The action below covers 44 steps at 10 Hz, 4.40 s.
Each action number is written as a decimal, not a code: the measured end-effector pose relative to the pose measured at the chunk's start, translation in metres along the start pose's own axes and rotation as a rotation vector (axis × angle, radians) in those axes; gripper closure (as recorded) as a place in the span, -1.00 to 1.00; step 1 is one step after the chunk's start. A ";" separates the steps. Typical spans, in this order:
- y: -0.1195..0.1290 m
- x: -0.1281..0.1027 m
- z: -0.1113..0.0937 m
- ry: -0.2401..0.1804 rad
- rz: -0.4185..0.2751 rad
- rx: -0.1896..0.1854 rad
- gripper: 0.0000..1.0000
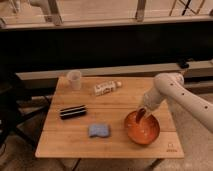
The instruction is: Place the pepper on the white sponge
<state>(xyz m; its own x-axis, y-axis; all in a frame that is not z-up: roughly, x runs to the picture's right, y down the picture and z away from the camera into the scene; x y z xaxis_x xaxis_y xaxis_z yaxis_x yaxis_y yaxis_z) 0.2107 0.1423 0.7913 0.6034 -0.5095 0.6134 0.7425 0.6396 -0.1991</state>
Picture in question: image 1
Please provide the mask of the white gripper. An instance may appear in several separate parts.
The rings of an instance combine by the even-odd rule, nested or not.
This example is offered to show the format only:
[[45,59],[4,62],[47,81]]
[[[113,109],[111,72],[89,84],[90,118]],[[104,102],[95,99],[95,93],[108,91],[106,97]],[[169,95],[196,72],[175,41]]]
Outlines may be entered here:
[[159,108],[164,99],[165,96],[162,93],[156,88],[151,88],[142,96],[139,108],[144,108],[146,110],[145,115],[150,116],[153,111]]

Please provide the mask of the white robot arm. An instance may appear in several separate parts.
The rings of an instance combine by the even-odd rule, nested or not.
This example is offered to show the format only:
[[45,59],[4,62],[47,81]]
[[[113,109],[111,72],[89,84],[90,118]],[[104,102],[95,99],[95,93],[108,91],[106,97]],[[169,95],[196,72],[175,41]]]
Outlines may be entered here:
[[145,108],[151,113],[168,98],[177,102],[213,133],[213,104],[185,89],[184,77],[180,73],[157,74],[151,89],[143,94],[138,108]]

